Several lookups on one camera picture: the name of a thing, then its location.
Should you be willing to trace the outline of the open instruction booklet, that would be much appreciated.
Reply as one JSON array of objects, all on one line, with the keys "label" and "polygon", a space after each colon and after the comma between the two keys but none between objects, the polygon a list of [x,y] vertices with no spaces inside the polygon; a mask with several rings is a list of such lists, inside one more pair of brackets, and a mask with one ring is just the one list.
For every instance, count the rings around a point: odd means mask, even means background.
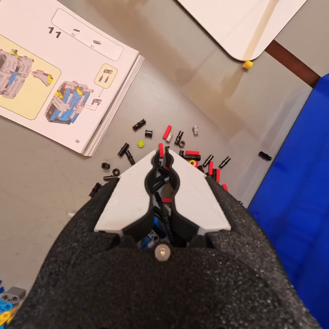
[{"label": "open instruction booklet", "polygon": [[0,113],[92,157],[144,57],[58,1],[0,3]]}]

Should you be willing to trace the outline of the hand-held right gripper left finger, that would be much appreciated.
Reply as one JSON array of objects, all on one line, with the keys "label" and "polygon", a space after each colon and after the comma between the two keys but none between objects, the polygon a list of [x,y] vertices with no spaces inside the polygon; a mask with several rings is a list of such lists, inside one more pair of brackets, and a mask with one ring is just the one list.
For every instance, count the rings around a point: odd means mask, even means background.
[{"label": "hand-held right gripper left finger", "polygon": [[150,188],[159,162],[159,151],[152,150],[117,179],[117,184],[94,232],[118,235],[146,235],[153,226]]}]

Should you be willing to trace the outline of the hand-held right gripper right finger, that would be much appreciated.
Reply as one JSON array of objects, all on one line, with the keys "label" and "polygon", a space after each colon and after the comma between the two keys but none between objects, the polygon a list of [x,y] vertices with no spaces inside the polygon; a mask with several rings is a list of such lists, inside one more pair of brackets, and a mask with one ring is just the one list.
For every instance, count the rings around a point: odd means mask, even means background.
[{"label": "hand-held right gripper right finger", "polygon": [[196,169],[171,149],[166,149],[171,196],[171,227],[178,235],[204,235],[230,231],[231,224],[220,205],[214,179]]}]

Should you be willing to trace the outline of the blue plastic bin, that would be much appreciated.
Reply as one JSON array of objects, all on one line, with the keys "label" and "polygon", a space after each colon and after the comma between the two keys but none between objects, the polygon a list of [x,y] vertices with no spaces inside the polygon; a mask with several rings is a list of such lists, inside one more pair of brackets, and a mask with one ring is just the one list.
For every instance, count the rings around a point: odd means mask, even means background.
[{"label": "blue plastic bin", "polygon": [[311,92],[248,209],[305,306],[328,328],[329,74]]}]

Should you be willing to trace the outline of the white lamp stand base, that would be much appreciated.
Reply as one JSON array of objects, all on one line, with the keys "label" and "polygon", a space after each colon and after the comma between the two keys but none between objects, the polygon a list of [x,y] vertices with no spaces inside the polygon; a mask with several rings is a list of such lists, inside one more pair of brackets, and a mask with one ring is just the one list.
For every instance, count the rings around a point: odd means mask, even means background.
[{"label": "white lamp stand base", "polygon": [[254,60],[306,0],[179,0],[178,3],[230,55]]}]

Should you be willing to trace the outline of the scatter of small pins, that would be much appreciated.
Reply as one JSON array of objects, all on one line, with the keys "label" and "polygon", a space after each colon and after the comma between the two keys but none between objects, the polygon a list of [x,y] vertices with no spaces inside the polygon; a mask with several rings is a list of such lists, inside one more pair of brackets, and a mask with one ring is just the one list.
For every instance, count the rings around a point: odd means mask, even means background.
[{"label": "scatter of small pins", "polygon": [[[144,140],[144,147],[138,148],[137,141]],[[102,145],[95,153],[95,163],[102,176],[113,175],[117,168],[123,173],[131,166],[126,154],[117,153],[125,144],[129,144],[135,162],[141,160],[158,144],[163,143],[178,155],[192,161],[195,167],[202,167],[208,174],[220,170],[219,183],[226,185],[228,192],[245,207],[248,206],[266,175],[274,154],[253,146],[246,137],[237,146],[225,143],[219,130],[203,119],[189,120],[187,117],[168,115],[137,114],[137,117],[115,116],[102,139]]]}]

